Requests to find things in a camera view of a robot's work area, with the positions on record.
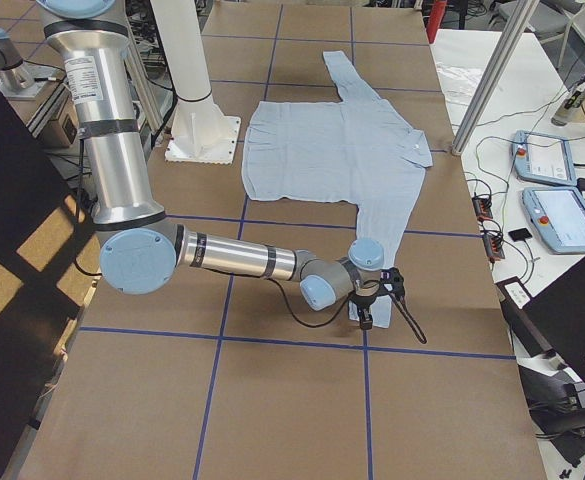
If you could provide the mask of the grey third robot base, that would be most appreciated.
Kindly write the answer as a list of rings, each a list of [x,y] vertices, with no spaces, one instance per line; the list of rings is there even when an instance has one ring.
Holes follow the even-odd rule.
[[[0,28],[0,81],[10,93],[21,93],[35,84],[24,59],[8,33]]]

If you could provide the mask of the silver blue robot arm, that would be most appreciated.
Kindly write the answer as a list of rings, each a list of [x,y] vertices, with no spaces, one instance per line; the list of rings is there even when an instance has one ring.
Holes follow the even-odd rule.
[[[181,265],[226,275],[299,284],[315,310],[352,303],[359,325],[384,295],[383,250],[371,239],[324,261],[306,250],[193,232],[171,222],[152,195],[125,60],[133,48],[120,1],[43,1],[47,43],[62,57],[78,115],[78,135],[93,170],[98,205],[93,220],[104,279],[126,294],[162,288]],[[180,160],[233,159],[240,119],[215,103],[195,6],[156,1],[152,11],[174,87],[169,150]]]

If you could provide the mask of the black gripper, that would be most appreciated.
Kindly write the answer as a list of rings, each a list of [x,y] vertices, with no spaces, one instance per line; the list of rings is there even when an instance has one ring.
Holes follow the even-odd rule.
[[[357,287],[349,296],[350,316],[354,320],[359,320],[361,330],[373,328],[371,306],[376,301],[377,293],[378,285],[368,284]]]

